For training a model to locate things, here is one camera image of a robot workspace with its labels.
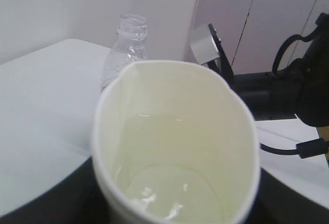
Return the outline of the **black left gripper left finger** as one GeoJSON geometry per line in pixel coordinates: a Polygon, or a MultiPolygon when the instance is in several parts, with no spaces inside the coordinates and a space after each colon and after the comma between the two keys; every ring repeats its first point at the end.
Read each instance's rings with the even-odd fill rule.
{"type": "Polygon", "coordinates": [[[46,193],[2,216],[1,223],[108,223],[92,159],[46,193]]]}

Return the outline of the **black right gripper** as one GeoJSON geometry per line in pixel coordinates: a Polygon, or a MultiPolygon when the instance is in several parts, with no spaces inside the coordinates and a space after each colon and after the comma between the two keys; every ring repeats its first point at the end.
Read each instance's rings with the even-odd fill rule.
{"type": "Polygon", "coordinates": [[[239,97],[243,98],[244,96],[237,92],[237,89],[234,85],[234,73],[224,52],[221,41],[218,40],[214,43],[218,50],[218,57],[207,62],[207,67],[216,72],[218,75],[220,75],[229,84],[229,86],[239,95],[239,97]]]}

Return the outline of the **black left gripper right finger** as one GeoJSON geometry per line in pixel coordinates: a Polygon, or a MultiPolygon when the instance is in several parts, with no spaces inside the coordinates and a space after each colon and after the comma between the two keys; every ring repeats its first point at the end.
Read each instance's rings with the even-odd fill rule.
{"type": "Polygon", "coordinates": [[[328,223],[328,209],[261,170],[257,223],[328,223]]]}

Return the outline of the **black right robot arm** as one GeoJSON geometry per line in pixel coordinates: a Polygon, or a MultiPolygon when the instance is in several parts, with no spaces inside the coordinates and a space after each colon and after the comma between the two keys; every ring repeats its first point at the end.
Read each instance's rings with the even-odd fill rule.
{"type": "Polygon", "coordinates": [[[294,34],[284,41],[270,72],[234,74],[212,24],[207,32],[215,56],[207,62],[244,101],[257,121],[298,117],[312,127],[328,126],[328,14],[321,13],[307,36],[294,34]],[[281,59],[295,41],[309,42],[303,57],[279,70],[281,59]]]}

